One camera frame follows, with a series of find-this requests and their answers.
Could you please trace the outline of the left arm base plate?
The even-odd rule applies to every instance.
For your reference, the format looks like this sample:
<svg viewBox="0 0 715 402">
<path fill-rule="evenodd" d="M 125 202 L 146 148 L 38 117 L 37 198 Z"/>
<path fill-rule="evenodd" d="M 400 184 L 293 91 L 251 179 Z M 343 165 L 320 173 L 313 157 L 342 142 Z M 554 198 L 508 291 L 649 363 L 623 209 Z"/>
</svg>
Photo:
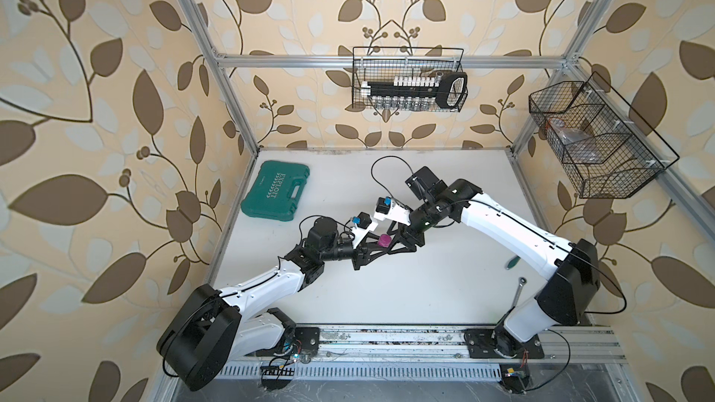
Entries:
<svg viewBox="0 0 715 402">
<path fill-rule="evenodd" d="M 299 355 L 299 357 L 314 357 L 320 349 L 320 328 L 298 327 L 288 328 L 279 337 L 277 344 L 268 350 L 268 355 L 284 357 Z"/>
</svg>

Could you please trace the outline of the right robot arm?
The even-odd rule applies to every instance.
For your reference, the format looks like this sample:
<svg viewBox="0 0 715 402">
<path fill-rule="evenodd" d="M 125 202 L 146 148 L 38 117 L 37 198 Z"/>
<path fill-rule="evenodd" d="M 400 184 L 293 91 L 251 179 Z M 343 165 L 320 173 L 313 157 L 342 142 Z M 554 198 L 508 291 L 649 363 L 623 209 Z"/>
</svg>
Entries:
<svg viewBox="0 0 715 402">
<path fill-rule="evenodd" d="M 497 241 L 545 279 L 534 297 L 509 309 L 499 320 L 490 340 L 493 350 L 513 357 L 538 333 L 580 322 L 601 286 L 594 245 L 584 239 L 573 243 L 544 231 L 475 184 L 464 179 L 446 184 L 428 167 L 418 169 L 406 184 L 421 200 L 420 207 L 411 210 L 394 197 L 381 197 L 376 204 L 376 219 L 396 223 L 393 240 L 406 248 L 420 247 L 427 230 L 451 219 Z"/>
</svg>

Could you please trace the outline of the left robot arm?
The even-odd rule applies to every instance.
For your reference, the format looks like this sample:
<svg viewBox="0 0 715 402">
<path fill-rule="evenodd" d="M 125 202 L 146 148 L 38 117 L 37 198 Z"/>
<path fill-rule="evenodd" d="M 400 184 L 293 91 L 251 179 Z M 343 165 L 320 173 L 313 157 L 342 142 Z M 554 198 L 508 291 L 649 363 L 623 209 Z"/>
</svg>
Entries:
<svg viewBox="0 0 715 402">
<path fill-rule="evenodd" d="M 374 234 L 377 224 L 366 214 L 353 226 L 319 217 L 277 266 L 232 287 L 216 290 L 208 284 L 196 288 L 169 327 L 156 350 L 163 372 L 197 391 L 210 383 L 225 364 L 244 355 L 263 355 L 262 372 L 280 377 L 302 359 L 304 341 L 295 322 L 275 303 L 313 284 L 326 262 L 350 261 L 356 269 L 394 248 L 398 225 L 385 234 Z"/>
</svg>

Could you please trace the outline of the magenta paint jar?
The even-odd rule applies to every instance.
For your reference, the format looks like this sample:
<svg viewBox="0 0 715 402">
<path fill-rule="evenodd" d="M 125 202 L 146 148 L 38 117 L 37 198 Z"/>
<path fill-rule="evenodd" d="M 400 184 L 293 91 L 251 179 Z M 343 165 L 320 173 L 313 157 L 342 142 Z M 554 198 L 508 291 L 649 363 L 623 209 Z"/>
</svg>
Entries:
<svg viewBox="0 0 715 402">
<path fill-rule="evenodd" d="M 389 234 L 381 234 L 377 240 L 377 244 L 381 248 L 389 248 L 392 243 L 392 236 Z"/>
</svg>

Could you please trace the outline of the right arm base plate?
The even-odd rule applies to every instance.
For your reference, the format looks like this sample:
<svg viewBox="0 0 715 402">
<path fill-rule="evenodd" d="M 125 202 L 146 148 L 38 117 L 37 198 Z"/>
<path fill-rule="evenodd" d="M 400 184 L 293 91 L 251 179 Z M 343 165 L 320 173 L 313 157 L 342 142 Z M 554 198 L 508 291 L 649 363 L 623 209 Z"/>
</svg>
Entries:
<svg viewBox="0 0 715 402">
<path fill-rule="evenodd" d="M 543 359 L 546 355 L 537 335 L 518 342 L 506 331 L 474 328 L 464 331 L 468 356 L 472 359 Z"/>
</svg>

